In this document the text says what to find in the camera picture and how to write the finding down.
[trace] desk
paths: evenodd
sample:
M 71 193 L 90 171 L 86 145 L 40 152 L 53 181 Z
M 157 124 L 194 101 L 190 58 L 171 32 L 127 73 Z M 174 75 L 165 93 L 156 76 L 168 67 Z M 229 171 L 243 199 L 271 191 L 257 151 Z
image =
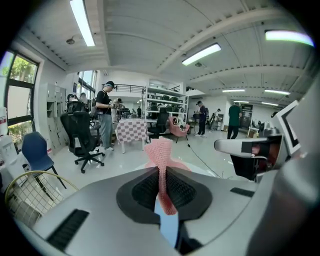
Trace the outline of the desk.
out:
M 139 118 L 121 119 L 115 131 L 118 143 L 121 143 L 123 154 L 126 152 L 125 142 L 142 140 L 142 150 L 144 150 L 145 140 L 148 137 L 147 124 L 144 120 Z
M 249 127 L 249 129 L 248 129 L 248 134 L 246 135 L 247 138 L 249 138 L 250 130 L 251 130 L 251 131 L 255 131 L 256 133 L 259 132 L 259 129 L 258 129 L 258 128 Z

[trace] ceiling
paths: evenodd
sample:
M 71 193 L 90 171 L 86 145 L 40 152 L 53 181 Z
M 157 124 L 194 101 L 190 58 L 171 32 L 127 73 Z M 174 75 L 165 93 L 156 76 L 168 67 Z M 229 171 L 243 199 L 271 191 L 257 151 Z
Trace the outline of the ceiling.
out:
M 316 74 L 311 46 L 266 41 L 265 30 L 303 32 L 270 0 L 85 0 L 95 46 L 87 47 L 68 0 L 49 1 L 21 31 L 32 34 L 69 72 L 127 70 L 174 77 L 206 94 L 244 88 L 232 100 L 281 106 L 300 99 Z M 75 44 L 68 45 L 73 37 Z M 182 65 L 218 43 L 221 51 Z M 286 97 L 264 89 L 290 91 Z

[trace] shelving unit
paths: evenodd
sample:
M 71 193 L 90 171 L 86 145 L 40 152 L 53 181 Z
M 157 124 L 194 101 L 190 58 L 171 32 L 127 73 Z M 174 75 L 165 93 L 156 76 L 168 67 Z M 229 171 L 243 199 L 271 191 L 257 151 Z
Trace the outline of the shelving unit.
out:
M 169 107 L 173 106 L 179 106 L 183 109 L 183 112 L 173 112 L 168 111 L 170 116 L 172 115 L 178 115 L 179 117 L 182 117 L 184 121 L 187 120 L 187 112 L 188 112 L 188 104 L 189 104 L 189 97 L 186 96 L 183 93 L 180 93 L 178 91 L 168 90 L 162 87 L 155 87 L 150 86 L 151 82 L 149 82 L 149 85 L 145 87 L 145 89 L 142 91 L 142 102 L 141 102 L 141 108 L 143 109 L 143 102 L 144 102 L 144 120 L 147 123 L 155 123 L 157 120 L 155 119 L 147 119 L 148 113 L 159 113 L 159 110 L 148 110 L 149 103 L 156 103 L 156 104 L 164 104 Z M 171 97 L 177 97 L 178 102 L 171 101 L 171 100 L 164 100 L 164 99 L 156 99 L 156 96 L 171 96 Z

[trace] checkered tablecloth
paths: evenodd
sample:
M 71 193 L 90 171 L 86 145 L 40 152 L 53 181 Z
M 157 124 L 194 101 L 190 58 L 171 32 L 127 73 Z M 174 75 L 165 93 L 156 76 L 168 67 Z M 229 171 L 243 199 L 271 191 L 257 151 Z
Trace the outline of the checkered tablecloth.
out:
M 147 138 L 147 123 L 142 119 L 121 119 L 116 127 L 118 142 L 140 141 Z

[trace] black vent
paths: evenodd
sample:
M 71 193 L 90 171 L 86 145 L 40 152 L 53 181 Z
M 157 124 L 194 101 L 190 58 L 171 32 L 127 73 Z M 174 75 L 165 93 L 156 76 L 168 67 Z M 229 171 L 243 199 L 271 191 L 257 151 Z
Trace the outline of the black vent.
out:
M 88 215 L 87 211 L 75 209 L 49 236 L 48 243 L 58 250 L 64 251 Z

